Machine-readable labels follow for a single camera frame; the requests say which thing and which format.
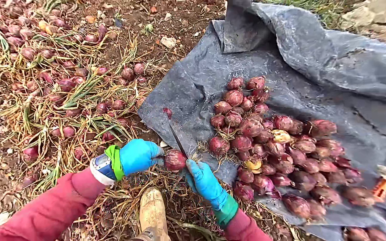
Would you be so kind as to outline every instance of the rubber glove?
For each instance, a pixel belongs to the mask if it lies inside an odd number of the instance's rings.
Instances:
[[[238,203],[218,183],[211,168],[204,162],[186,161],[187,183],[192,191],[210,201],[219,225],[225,227],[238,211]]]

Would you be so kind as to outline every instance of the boot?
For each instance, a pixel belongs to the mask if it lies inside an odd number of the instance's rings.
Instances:
[[[168,236],[168,226],[166,225],[165,203],[159,189],[150,187],[145,190],[141,197],[139,208],[139,223],[141,232],[157,233],[158,237],[153,237],[156,241],[170,241]]]

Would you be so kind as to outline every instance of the red onion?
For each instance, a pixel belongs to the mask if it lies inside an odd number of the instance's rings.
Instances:
[[[266,150],[268,150],[272,155],[282,156],[284,154],[285,147],[281,143],[268,141],[266,143]]]
[[[327,120],[316,120],[308,123],[309,134],[314,137],[322,137],[337,132],[336,124]]]
[[[327,183],[327,179],[323,174],[317,172],[311,175],[317,181],[317,185],[325,185]]]
[[[211,138],[211,140],[208,142],[208,145],[209,150],[215,155],[224,155],[230,149],[229,142],[219,136]]]
[[[239,89],[242,89],[243,85],[244,85],[244,79],[243,78],[234,77],[228,82],[227,89],[228,90],[239,90]]]
[[[250,157],[250,153],[248,151],[239,151],[236,153],[236,156],[239,158],[239,160],[245,162]]]
[[[291,135],[298,135],[303,131],[303,122],[293,119],[293,125],[288,130]]]
[[[268,112],[268,110],[269,107],[265,103],[257,103],[255,106],[253,106],[254,113],[264,114]]]
[[[321,160],[318,163],[320,172],[336,172],[338,168],[329,160]]]
[[[26,161],[36,160],[38,158],[38,156],[40,155],[38,153],[38,145],[23,150],[23,154],[24,154],[24,158]]]
[[[227,125],[231,127],[237,127],[242,121],[242,117],[238,112],[229,111],[224,118]]]
[[[276,116],[274,120],[277,129],[288,131],[293,126],[293,119],[285,115]]]
[[[291,180],[281,173],[276,173],[275,175],[269,176],[269,178],[276,187],[286,187],[291,185]]]
[[[311,191],[317,183],[312,175],[303,171],[295,171],[289,177],[294,182],[294,188],[302,192]]]
[[[239,125],[242,134],[247,137],[255,137],[263,131],[260,121],[255,119],[245,119]]]
[[[257,103],[264,103],[269,99],[269,90],[256,89],[253,90],[253,100]]]
[[[125,67],[121,72],[121,75],[128,81],[132,81],[133,79],[135,79],[135,73],[129,67]]]
[[[166,151],[165,166],[169,171],[177,171],[186,167],[187,157],[185,157],[180,151],[172,149]]]
[[[223,100],[231,106],[238,106],[242,103],[244,94],[240,90],[230,90],[223,96]]]
[[[105,114],[108,112],[108,105],[106,103],[99,103],[96,105],[96,110],[101,114]]]
[[[265,77],[253,77],[247,82],[247,90],[263,89],[265,87]]]
[[[273,140],[274,136],[270,129],[263,128],[263,131],[258,134],[258,136],[254,137],[255,143],[266,144],[269,140]]]
[[[302,151],[303,153],[311,153],[315,151],[315,144],[310,141],[296,141],[292,144],[292,147]]]
[[[327,212],[325,207],[313,199],[307,199],[307,202],[310,207],[310,218],[313,220],[323,220]]]
[[[142,76],[144,74],[145,65],[143,63],[137,63],[133,67],[133,71],[136,75]]]
[[[219,114],[219,113],[225,114],[225,113],[229,112],[229,110],[231,108],[232,107],[226,101],[220,101],[214,105],[214,109],[215,109],[216,114]]]
[[[310,207],[306,200],[293,194],[282,196],[285,207],[296,216],[308,218],[310,216]]]
[[[249,98],[249,96],[248,97],[244,96],[244,99],[242,100],[240,107],[247,112],[251,109],[251,107],[253,107],[253,105],[254,105],[254,101],[252,101],[251,98]]]
[[[314,187],[309,193],[315,200],[321,202],[323,205],[342,203],[340,195],[329,186]]]
[[[233,193],[241,200],[251,201],[254,199],[254,191],[248,185],[243,185],[240,182],[235,183],[235,187],[233,188]]]
[[[20,53],[22,54],[22,56],[27,59],[27,60],[34,60],[35,58],[35,50],[31,49],[31,48],[22,48],[22,50],[20,51]]]
[[[61,79],[56,80],[56,83],[61,87],[61,90],[69,92],[71,91],[76,84],[71,79]]]
[[[243,183],[252,183],[254,181],[254,174],[250,170],[241,166],[238,168],[238,177]]]
[[[244,135],[237,135],[234,140],[230,142],[230,146],[236,151],[249,151],[252,146],[252,139]]]
[[[222,128],[225,125],[224,116],[221,114],[218,114],[216,116],[211,117],[210,122],[211,125],[215,128]]]

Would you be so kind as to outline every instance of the stone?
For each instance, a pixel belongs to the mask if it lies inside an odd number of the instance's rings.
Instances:
[[[177,40],[175,38],[168,38],[166,36],[163,36],[160,42],[167,48],[171,49],[175,47],[175,44]]]
[[[354,22],[354,25],[358,27],[371,24],[374,17],[375,13],[370,11],[370,9],[365,6],[359,7],[342,15],[342,19]]]

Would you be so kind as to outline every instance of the orange object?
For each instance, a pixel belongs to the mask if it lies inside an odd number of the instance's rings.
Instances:
[[[386,198],[386,177],[379,178],[378,184],[373,189],[373,196],[377,202],[385,202]]]

